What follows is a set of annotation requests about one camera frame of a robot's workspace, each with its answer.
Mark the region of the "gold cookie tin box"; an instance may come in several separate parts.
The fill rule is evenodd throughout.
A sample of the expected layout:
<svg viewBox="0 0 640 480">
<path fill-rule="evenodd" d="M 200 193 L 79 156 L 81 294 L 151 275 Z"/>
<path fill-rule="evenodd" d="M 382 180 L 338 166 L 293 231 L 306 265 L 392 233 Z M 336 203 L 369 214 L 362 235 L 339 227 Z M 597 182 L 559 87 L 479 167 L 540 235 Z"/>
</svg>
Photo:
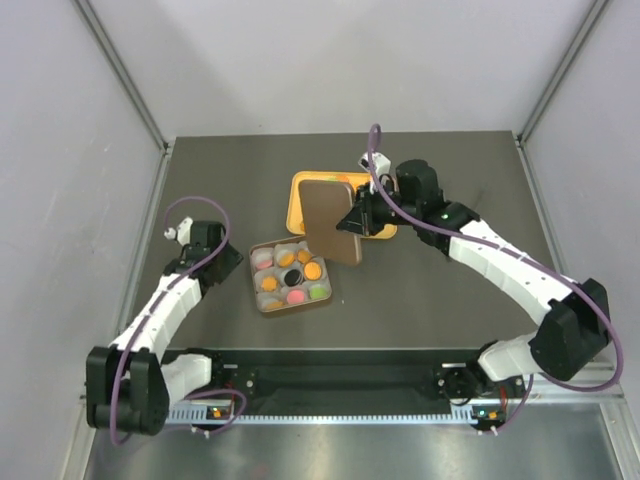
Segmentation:
<svg viewBox="0 0 640 480">
<path fill-rule="evenodd" d="M 260 271 L 255 271 L 254 268 L 251 265 L 251 253 L 252 253 L 252 251 L 254 249 L 262 248 L 262 247 L 273 247 L 274 248 L 274 246 L 276 244 L 278 244 L 278 243 L 293 243 L 293 242 L 299 243 L 301 241 L 306 241 L 306 237 L 305 236 L 290 237 L 290 238 L 286 238 L 286 239 L 283 239 L 283 240 L 278 240 L 278 241 L 273 241 L 273 242 L 269 242 L 269 243 L 265 243 L 265 244 L 256 245 L 256 246 L 254 246 L 254 247 L 252 247 L 250 249 L 250 251 L 249 251 L 249 260 L 250 260 L 249 265 L 250 265 L 250 271 L 251 271 L 251 277 L 252 277 L 252 283 L 253 283 L 253 291 L 254 291 L 254 294 L 255 294 L 255 302 L 256 302 L 256 296 L 259 293 L 256 291 L 254 276 L 256 275 L 257 272 L 260 272 Z M 278 281 L 280 283 L 280 288 L 279 288 L 279 290 L 277 292 L 274 292 L 274 293 L 279 294 L 282 297 L 282 300 L 285 302 L 285 306 L 283 308 L 279 309 L 279 310 L 270 311 L 270 312 L 266 312 L 266 313 L 262 313 L 262 312 L 260 312 L 258 310 L 262 315 L 267 316 L 267 317 L 274 317 L 274 316 L 278 316 L 278 315 L 293 314 L 293 313 L 297 313 L 299 311 L 303 311 L 305 309 L 323 306 L 323 305 L 327 304 L 331 300 L 331 297 L 332 297 L 332 285 L 331 285 L 331 281 L 330 281 L 330 277 L 329 277 L 328 266 L 327 266 L 327 263 L 326 263 L 325 259 L 323 257 L 314 255 L 310 251 L 310 249 L 308 247 L 307 251 L 309 251 L 311 253 L 311 255 L 312 255 L 312 258 L 311 258 L 310 261 L 315 261 L 315 262 L 318 262 L 318 263 L 321 264 L 321 266 L 323 268 L 323 275 L 322 275 L 321 279 L 316 280 L 316 281 L 307 280 L 305 278 L 305 276 L 304 276 L 304 273 L 303 273 L 303 268 L 304 268 L 304 265 L 306 263 L 305 264 L 300 263 L 298 261 L 298 258 L 297 258 L 297 254 L 298 254 L 298 252 L 300 250 L 305 250 L 305 249 L 299 249 L 299 247 L 298 247 L 298 251 L 297 251 L 297 253 L 295 255 L 296 256 L 296 260 L 291 265 L 289 265 L 288 267 L 285 267 L 285 268 L 280 267 L 278 265 L 278 262 L 277 262 L 278 259 L 276 259 L 274 257 L 273 266 L 271 268 L 268 268 L 268 269 L 265 269 L 265 270 L 261 270 L 263 272 L 269 272 L 269 273 L 274 273 L 275 274 L 276 278 L 278 279 Z M 301 284 L 299 284 L 297 286 L 294 286 L 294 287 L 287 287 L 284 284 L 283 276 L 284 276 L 284 273 L 289 269 L 298 269 L 298 270 L 301 271 L 301 273 L 304 276 L 304 280 L 302 281 Z M 320 285 L 326 286 L 330 290 L 330 295 L 327 298 L 324 298 L 324 299 L 312 300 L 310 298 L 310 296 L 309 296 L 309 288 L 311 286 L 313 286 L 313 285 L 316 285 L 316 284 L 320 284 Z M 301 290 L 303 290 L 306 293 L 307 301 L 302 303 L 302 304 L 288 305 L 287 302 L 286 302 L 286 294 L 292 289 L 301 289 Z"/>
</svg>

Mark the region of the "green sandwich cookie bottom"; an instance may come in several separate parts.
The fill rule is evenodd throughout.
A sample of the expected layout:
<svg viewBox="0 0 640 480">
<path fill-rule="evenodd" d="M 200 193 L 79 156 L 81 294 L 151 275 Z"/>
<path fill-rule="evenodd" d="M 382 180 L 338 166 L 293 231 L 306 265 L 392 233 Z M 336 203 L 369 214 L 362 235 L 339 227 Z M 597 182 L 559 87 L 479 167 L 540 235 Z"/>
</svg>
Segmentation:
<svg viewBox="0 0 640 480">
<path fill-rule="evenodd" d="M 329 295 L 330 290 L 324 285 L 316 284 L 309 288 L 309 296 L 312 300 L 324 299 Z"/>
</svg>

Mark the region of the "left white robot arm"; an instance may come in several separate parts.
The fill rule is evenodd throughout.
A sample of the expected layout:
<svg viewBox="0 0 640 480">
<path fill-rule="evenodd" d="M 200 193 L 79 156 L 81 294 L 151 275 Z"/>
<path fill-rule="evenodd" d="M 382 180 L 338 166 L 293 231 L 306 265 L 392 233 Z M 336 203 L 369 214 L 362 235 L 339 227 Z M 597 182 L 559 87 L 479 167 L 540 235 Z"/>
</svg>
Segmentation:
<svg viewBox="0 0 640 480">
<path fill-rule="evenodd" d="M 227 374 L 202 354 L 163 357 L 189 313 L 242 262 L 217 221 L 185 218 L 165 232 L 181 247 L 164 268 L 156 289 L 131 324 L 107 346 L 95 346 L 85 361 L 86 421 L 113 434 L 152 436 L 171 408 L 194 390 L 216 396 Z"/>
</svg>

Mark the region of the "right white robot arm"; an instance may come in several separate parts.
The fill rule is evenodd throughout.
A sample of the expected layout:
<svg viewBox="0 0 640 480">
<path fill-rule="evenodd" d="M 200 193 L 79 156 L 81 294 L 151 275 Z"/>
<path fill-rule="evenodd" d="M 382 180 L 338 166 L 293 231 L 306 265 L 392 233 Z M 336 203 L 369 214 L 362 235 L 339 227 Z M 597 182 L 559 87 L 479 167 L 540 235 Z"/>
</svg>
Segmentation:
<svg viewBox="0 0 640 480">
<path fill-rule="evenodd" d="M 531 374 L 569 381 L 611 343 L 608 295 L 599 282 L 577 283 L 515 248 L 471 208 L 447 200 L 435 169 L 424 160 L 393 167 L 373 153 L 359 165 L 370 179 L 357 188 L 337 230 L 371 237 L 387 225 L 410 225 L 423 243 L 478 273 L 536 325 L 531 334 L 480 348 L 465 368 L 474 393 L 487 396 L 503 380 Z"/>
</svg>

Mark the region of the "pink sandwich cookie top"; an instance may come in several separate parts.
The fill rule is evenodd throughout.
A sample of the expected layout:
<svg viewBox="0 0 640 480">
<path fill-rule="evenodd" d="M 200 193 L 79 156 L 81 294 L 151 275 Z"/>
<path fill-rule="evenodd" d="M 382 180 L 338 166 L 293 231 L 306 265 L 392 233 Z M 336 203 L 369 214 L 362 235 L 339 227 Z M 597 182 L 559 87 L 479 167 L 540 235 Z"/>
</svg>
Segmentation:
<svg viewBox="0 0 640 480">
<path fill-rule="evenodd" d="M 306 293 L 301 289 L 292 289 L 286 294 L 286 302 L 288 305 L 302 304 L 306 301 Z"/>
</svg>

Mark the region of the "orange swirl cookie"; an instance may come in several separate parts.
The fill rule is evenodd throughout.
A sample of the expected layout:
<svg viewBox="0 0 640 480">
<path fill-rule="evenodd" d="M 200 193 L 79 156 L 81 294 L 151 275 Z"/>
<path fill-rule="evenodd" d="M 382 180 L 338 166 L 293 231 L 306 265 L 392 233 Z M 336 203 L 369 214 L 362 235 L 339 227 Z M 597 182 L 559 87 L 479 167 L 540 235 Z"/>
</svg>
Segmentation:
<svg viewBox="0 0 640 480">
<path fill-rule="evenodd" d="M 260 288 L 264 292 L 274 292 L 279 288 L 279 282 L 276 277 L 269 275 L 262 278 Z"/>
</svg>

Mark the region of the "orange round biscuit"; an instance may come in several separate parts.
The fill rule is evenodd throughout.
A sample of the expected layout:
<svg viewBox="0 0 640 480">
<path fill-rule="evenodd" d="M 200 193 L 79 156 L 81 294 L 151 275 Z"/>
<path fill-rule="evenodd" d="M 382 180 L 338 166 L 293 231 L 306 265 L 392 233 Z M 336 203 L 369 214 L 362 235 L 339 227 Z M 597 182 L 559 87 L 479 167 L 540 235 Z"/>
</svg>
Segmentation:
<svg viewBox="0 0 640 480">
<path fill-rule="evenodd" d="M 268 299 L 262 306 L 265 311 L 277 310 L 285 306 L 285 303 L 281 300 Z"/>
</svg>

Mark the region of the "metal tongs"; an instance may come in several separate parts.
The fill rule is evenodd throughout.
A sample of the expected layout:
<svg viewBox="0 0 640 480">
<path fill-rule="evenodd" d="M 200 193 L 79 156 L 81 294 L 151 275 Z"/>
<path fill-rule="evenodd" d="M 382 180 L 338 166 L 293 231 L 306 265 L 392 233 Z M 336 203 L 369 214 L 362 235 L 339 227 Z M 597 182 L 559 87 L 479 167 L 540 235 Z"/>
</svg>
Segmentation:
<svg viewBox="0 0 640 480">
<path fill-rule="evenodd" d="M 474 201 L 473 204 L 473 209 L 478 212 L 480 215 L 483 214 L 484 209 L 485 209 L 485 205 L 487 203 L 487 201 L 490 199 L 491 193 L 490 190 L 487 188 L 482 188 L 478 194 L 477 197 Z"/>
</svg>

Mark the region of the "gold tin lid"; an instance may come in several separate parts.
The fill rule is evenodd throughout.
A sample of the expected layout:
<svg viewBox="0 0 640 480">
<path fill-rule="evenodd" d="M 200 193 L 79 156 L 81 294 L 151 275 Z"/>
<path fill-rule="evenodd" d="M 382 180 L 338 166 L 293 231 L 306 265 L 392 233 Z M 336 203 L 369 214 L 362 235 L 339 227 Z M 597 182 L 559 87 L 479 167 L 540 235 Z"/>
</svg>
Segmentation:
<svg viewBox="0 0 640 480">
<path fill-rule="evenodd" d="M 353 194 L 345 182 L 303 180 L 299 184 L 306 241 L 314 255 L 347 266 L 361 262 L 360 238 L 337 229 L 353 207 Z"/>
</svg>

